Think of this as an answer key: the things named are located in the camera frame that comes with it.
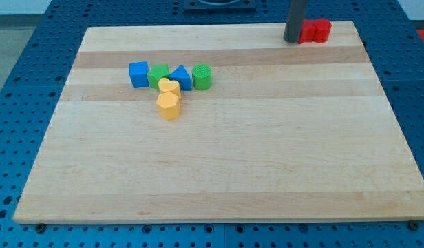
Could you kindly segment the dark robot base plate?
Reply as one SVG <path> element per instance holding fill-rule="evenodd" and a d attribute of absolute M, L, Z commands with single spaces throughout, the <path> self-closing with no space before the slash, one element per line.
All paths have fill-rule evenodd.
<path fill-rule="evenodd" d="M 197 12 L 255 12 L 256 0 L 184 0 L 184 13 Z"/>

